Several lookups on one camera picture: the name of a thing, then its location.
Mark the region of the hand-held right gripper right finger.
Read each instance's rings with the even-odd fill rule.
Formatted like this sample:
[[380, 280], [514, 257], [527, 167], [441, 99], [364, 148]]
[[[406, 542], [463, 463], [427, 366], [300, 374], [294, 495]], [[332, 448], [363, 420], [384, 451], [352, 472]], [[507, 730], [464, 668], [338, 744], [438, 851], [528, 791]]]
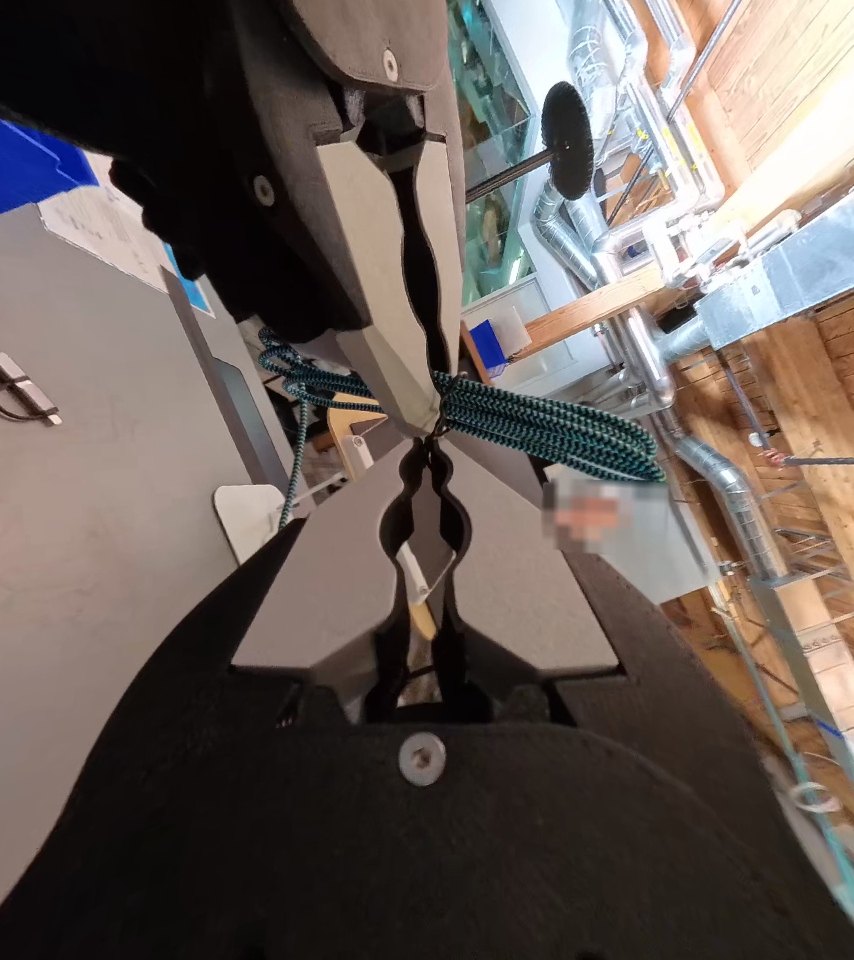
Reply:
[[445, 439], [431, 445], [442, 581], [433, 667], [444, 702], [489, 706], [518, 687], [616, 673], [614, 647], [538, 507]]

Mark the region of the spiral metal duct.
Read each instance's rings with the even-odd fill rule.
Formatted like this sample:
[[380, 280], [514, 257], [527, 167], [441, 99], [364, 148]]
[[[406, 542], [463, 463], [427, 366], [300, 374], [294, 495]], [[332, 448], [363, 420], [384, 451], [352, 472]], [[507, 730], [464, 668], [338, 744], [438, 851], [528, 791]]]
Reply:
[[532, 210], [532, 226], [553, 258], [589, 292], [601, 285], [596, 267], [583, 242], [564, 220], [566, 199], [548, 176]]
[[769, 582], [785, 579], [789, 566], [744, 472], [720, 451], [684, 431], [670, 438], [676, 455], [720, 500], [750, 573]]

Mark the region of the printed paper leaflet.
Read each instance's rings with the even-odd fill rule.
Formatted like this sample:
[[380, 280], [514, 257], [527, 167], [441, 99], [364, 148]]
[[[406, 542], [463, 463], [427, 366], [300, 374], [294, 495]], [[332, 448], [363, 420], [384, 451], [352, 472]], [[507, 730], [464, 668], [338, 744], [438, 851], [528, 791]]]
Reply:
[[142, 209], [110, 183], [110, 159], [89, 151], [84, 156], [94, 183], [40, 201], [37, 209], [44, 228], [158, 290], [165, 288], [161, 270], [173, 273], [183, 285], [189, 303], [213, 316], [214, 310], [202, 288], [181, 275], [171, 247], [144, 226]]

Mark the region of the black stanchion pole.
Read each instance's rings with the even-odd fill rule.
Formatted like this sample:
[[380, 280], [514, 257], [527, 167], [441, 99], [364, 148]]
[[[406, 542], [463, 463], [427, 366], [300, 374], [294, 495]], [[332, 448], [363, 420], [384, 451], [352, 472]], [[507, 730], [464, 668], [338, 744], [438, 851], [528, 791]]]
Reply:
[[577, 89], [562, 80], [548, 92], [541, 113], [544, 150], [467, 189], [467, 205], [549, 166], [553, 186], [566, 200], [577, 200], [594, 176], [594, 144], [587, 108]]

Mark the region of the person's left hand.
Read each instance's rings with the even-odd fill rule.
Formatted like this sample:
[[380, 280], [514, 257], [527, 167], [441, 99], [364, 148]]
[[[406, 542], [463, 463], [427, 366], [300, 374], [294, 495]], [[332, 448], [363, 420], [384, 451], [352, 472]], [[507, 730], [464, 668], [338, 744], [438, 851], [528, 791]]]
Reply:
[[181, 274], [206, 277], [235, 321], [258, 317], [298, 345], [350, 318], [333, 288], [274, 229], [228, 153], [116, 158], [110, 180], [171, 246]]

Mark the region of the grey usb hub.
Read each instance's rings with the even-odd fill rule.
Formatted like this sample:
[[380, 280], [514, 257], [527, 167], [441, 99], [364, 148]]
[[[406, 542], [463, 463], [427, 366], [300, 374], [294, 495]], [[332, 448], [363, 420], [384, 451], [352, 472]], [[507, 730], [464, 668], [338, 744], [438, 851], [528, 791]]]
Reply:
[[60, 426], [60, 411], [27, 373], [0, 351], [0, 419], [13, 424]]

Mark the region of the black tape strip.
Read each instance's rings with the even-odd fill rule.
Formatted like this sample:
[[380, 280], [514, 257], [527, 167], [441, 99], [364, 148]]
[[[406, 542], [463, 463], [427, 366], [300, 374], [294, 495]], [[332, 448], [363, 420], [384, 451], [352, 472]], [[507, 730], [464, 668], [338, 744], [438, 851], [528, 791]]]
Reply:
[[181, 281], [165, 267], [160, 267], [159, 274], [169, 294], [171, 304], [180, 319], [181, 326], [193, 349], [193, 353], [204, 374], [207, 385], [217, 403], [230, 437], [241, 457], [241, 461], [249, 475], [250, 481], [255, 484], [270, 484], [270, 474], [260, 456], [259, 450], [253, 443], [250, 432], [241, 416], [227, 382], [222, 376], [219, 359], [211, 352], [203, 335], [203, 331], [196, 318], [193, 306], [190, 304]]

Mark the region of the blue plastic bin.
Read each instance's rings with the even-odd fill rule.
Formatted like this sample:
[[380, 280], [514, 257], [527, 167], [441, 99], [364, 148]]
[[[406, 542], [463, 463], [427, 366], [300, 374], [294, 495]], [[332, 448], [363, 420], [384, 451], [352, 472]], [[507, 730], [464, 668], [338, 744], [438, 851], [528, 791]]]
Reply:
[[82, 150], [0, 120], [0, 215], [86, 186], [98, 180]]

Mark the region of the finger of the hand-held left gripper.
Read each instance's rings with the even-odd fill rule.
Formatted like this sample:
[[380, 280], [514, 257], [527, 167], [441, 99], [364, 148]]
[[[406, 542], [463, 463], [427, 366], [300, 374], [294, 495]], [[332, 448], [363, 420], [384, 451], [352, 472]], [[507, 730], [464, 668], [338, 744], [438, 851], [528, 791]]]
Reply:
[[405, 282], [394, 187], [354, 142], [320, 146], [317, 155], [369, 314], [362, 328], [337, 333], [337, 343], [385, 413], [424, 437], [437, 423], [440, 396]]
[[462, 268], [446, 144], [425, 140], [412, 168], [416, 230], [413, 278], [416, 313], [425, 331], [431, 370], [457, 374]]

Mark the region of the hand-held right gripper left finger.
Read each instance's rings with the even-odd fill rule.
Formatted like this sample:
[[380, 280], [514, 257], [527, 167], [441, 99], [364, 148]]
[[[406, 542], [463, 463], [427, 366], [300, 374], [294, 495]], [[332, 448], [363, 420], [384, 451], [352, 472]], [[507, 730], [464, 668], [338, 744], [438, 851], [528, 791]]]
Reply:
[[406, 439], [304, 520], [233, 666], [334, 690], [367, 721], [396, 713], [410, 606], [425, 599], [409, 546], [424, 465], [422, 442]]

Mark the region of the flat metal ventilation duct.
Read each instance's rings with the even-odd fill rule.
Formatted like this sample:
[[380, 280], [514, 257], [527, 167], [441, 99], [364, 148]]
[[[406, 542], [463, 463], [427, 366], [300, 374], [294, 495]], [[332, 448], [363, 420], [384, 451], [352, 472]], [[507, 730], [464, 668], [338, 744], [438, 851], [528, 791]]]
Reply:
[[697, 304], [715, 350], [854, 290], [854, 189]]

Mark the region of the small blue storage bin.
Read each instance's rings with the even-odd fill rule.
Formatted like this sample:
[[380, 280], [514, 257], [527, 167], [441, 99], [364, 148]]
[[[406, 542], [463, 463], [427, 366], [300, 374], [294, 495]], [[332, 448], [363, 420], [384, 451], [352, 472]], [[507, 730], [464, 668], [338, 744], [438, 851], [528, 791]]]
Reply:
[[491, 320], [487, 319], [468, 330], [474, 362], [489, 378], [499, 377], [505, 370], [508, 357], [498, 339]]

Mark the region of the black twist tie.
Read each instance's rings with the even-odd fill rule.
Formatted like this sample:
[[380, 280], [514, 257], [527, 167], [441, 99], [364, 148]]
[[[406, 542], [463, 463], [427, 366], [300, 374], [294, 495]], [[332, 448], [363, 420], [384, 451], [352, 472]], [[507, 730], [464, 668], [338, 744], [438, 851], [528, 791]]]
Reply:
[[454, 417], [464, 381], [465, 375], [461, 372], [448, 376], [444, 383], [440, 385], [437, 417], [429, 434], [429, 442], [438, 441], [454, 428]]

